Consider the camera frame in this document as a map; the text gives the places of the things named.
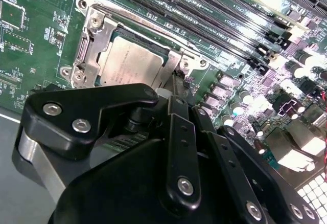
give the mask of red wire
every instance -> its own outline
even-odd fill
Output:
[[[322,92],[321,93],[322,100],[325,103],[325,108],[326,108],[326,113],[327,113],[327,102],[326,102],[326,93]],[[327,132],[326,132],[326,137],[325,137],[325,151],[324,151],[324,157],[323,157],[323,162],[324,162],[324,172],[325,172],[325,179],[324,181],[327,182]]]

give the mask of silver screw head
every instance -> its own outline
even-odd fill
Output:
[[[304,208],[307,216],[309,216],[311,219],[314,220],[315,219],[314,213],[307,206],[305,206],[305,205],[303,205],[303,208]]]
[[[72,127],[78,133],[88,133],[91,130],[90,122],[85,119],[76,119]]]
[[[230,128],[227,129],[227,132],[232,136],[235,135],[234,131]]]
[[[177,186],[178,189],[186,196],[191,196],[194,193],[192,183],[186,178],[179,178]]]
[[[203,116],[205,116],[205,111],[203,109],[199,109],[199,113]]]
[[[62,109],[55,103],[48,103],[43,106],[43,111],[49,116],[57,116],[62,113]]]
[[[293,204],[290,204],[290,207],[291,207],[291,210],[293,212],[293,214],[299,218],[299,219],[303,219],[303,215],[302,215],[302,212],[298,209],[297,206],[293,205]]]
[[[183,102],[182,100],[180,100],[180,99],[176,99],[176,101],[177,101],[177,103],[179,103],[179,104],[181,104],[181,105],[184,104],[184,102]]]
[[[259,208],[254,203],[248,201],[246,203],[246,208],[247,208],[247,211],[250,213],[250,215],[254,219],[256,219],[257,221],[262,219],[261,211],[259,210]]]
[[[91,15],[91,26],[93,28],[99,28],[102,24],[102,19],[97,15]]]

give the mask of capacitor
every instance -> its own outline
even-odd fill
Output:
[[[290,72],[293,74],[296,78],[301,78],[304,76],[308,76],[310,74],[310,71],[306,68],[303,68],[299,64],[294,64],[290,67]]]
[[[306,108],[298,100],[296,100],[296,104],[293,105],[293,108],[297,113],[303,113],[306,110]]]
[[[228,114],[224,114],[221,116],[221,121],[223,121],[224,125],[232,127],[234,124],[234,121],[232,120],[231,116]]]
[[[320,72],[319,78],[327,82],[327,71]]]
[[[261,137],[264,135],[263,131],[261,130],[261,127],[258,122],[252,122],[251,126],[256,134],[256,136]]]
[[[308,54],[308,53],[302,54],[299,57],[298,61],[301,64],[304,64],[306,67],[309,67],[309,68],[312,68],[314,66],[319,66],[319,63],[320,63],[319,57],[313,56],[313,55]]]
[[[258,140],[258,139],[254,140],[253,144],[254,144],[254,147],[255,147],[256,151],[260,155],[262,155],[262,154],[264,154],[266,152],[266,147],[260,140]]]
[[[297,119],[298,118],[298,114],[296,113],[296,111],[293,108],[290,108],[286,114],[292,119]]]
[[[246,105],[249,105],[253,102],[253,97],[251,96],[248,90],[243,90],[239,93],[239,97],[241,98],[242,102]]]
[[[232,110],[233,114],[238,116],[244,113],[244,108],[241,106],[239,102],[233,102],[230,105],[230,109]]]

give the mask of screw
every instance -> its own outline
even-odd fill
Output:
[[[154,98],[154,97],[157,96],[157,93],[156,93],[155,91],[150,90],[150,89],[147,89],[147,88],[144,89],[144,92],[145,92],[148,96],[150,96],[151,98]]]
[[[199,113],[203,116],[205,116],[205,111],[203,109],[199,109]]]
[[[102,19],[97,14],[91,16],[91,26],[93,28],[99,28],[101,24]]]
[[[80,0],[80,1],[78,2],[78,6],[79,6],[81,9],[85,9],[86,6],[87,6],[86,1],[84,1],[84,0]]]
[[[313,214],[313,212],[305,205],[303,205],[303,208],[307,214],[307,216],[309,216],[311,219],[315,219],[315,215]]]
[[[200,61],[200,64],[201,64],[201,66],[205,66],[206,65],[206,61],[205,60],[202,60],[202,61]]]
[[[247,208],[247,211],[250,213],[250,215],[254,219],[256,219],[257,221],[262,219],[262,214],[261,214],[260,210],[258,209],[258,207],[254,203],[248,201],[246,203],[246,208]]]
[[[291,210],[293,211],[294,215],[299,218],[299,219],[303,219],[303,215],[302,212],[298,209],[297,206],[290,204]]]
[[[181,104],[181,105],[184,104],[184,102],[183,102],[182,100],[180,100],[180,99],[176,99],[176,101],[177,101],[177,103],[179,103],[179,104]]]
[[[68,76],[69,75],[69,71],[68,70],[66,70],[66,69],[64,69],[63,71],[62,71],[62,74],[66,77],[66,76]]]
[[[73,122],[72,127],[78,133],[88,133],[91,130],[89,121],[85,119],[76,119]]]
[[[232,136],[235,135],[234,131],[231,128],[228,128],[227,132]]]
[[[49,116],[57,116],[62,113],[61,107],[54,103],[45,104],[43,106],[43,111]]]
[[[192,183],[186,178],[179,178],[177,186],[178,189],[186,196],[191,196],[194,193]]]

